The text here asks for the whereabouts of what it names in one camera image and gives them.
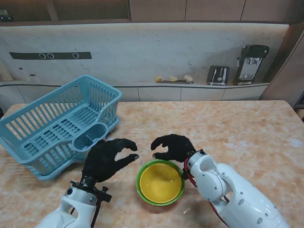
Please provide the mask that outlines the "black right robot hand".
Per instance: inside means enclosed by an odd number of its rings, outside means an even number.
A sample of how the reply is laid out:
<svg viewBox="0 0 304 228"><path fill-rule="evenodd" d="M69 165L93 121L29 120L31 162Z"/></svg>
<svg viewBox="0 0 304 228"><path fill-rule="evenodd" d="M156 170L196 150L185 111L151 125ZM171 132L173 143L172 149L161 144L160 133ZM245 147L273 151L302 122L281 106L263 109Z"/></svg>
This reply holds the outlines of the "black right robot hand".
<svg viewBox="0 0 304 228"><path fill-rule="evenodd" d="M165 161L185 162L188 158L189 152L195 152L195 148L190 142L189 138L177 134L169 134L156 138L151 143L151 150L154 151L159 146L167 147L167 152L156 152L153 158Z"/></svg>

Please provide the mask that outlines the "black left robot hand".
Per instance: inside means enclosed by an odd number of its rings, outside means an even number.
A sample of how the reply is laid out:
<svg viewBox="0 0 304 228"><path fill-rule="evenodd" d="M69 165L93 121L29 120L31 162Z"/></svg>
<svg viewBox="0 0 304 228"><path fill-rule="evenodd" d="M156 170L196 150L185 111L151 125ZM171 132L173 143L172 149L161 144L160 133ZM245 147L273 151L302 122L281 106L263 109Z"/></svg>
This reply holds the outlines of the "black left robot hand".
<svg viewBox="0 0 304 228"><path fill-rule="evenodd" d="M123 149L137 151L135 142L129 139L100 140L89 151L82 170L82 179L93 178L95 182L103 182L114 176L119 170L139 158L136 153L115 160Z"/></svg>

